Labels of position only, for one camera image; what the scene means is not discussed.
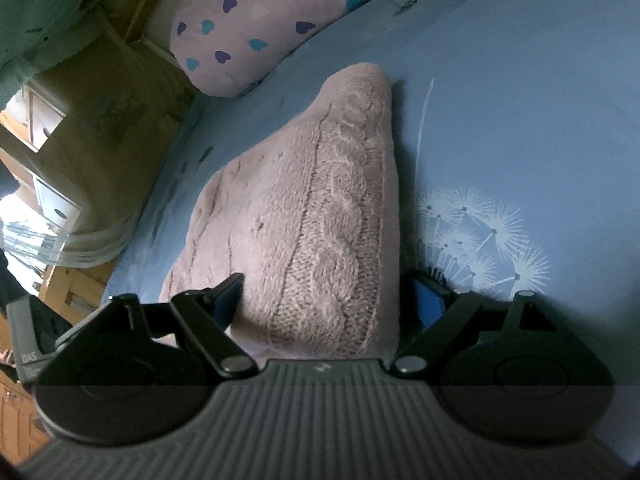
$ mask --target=pink pillow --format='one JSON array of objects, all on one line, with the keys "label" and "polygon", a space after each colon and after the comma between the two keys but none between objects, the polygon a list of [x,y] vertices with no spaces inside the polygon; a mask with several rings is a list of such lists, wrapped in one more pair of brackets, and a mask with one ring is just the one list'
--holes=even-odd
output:
[{"label": "pink pillow", "polygon": [[191,82],[233,97],[292,50],[367,0],[184,0],[171,50]]}]

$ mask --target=ribbed gray surface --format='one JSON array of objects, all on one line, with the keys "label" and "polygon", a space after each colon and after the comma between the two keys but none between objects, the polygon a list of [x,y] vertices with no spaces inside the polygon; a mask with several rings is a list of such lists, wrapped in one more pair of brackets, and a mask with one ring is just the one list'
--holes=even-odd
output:
[{"label": "ribbed gray surface", "polygon": [[450,420],[431,390],[378,362],[271,362],[220,386],[191,424],[123,449],[55,441],[22,466],[29,479],[620,479],[593,440],[525,450]]}]

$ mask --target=blue bed sheet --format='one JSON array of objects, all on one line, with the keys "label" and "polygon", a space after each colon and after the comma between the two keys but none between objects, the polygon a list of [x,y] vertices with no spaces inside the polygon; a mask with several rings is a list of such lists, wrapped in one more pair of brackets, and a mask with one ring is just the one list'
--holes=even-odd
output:
[{"label": "blue bed sheet", "polygon": [[[106,294],[157,300],[211,175],[373,62],[393,83],[405,262],[498,298],[545,293],[638,384],[639,44],[640,0],[373,0],[247,95],[196,100]],[[600,432],[638,460],[626,391]]]}]

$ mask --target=person's hand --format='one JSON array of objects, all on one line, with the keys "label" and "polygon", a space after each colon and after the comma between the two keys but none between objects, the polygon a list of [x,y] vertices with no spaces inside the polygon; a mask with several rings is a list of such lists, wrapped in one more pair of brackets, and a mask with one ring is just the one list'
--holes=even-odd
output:
[{"label": "person's hand", "polygon": [[0,353],[0,363],[2,363],[3,365],[15,367],[14,351],[5,350],[4,352]]}]

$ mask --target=cable knit pattern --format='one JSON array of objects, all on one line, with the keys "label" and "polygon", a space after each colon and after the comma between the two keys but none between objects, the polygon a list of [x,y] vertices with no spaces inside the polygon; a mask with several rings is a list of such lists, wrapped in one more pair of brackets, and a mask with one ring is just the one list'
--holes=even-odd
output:
[{"label": "cable knit pattern", "polygon": [[359,64],[212,177],[160,299],[244,272],[231,334],[254,356],[390,357],[398,259],[390,86]]}]

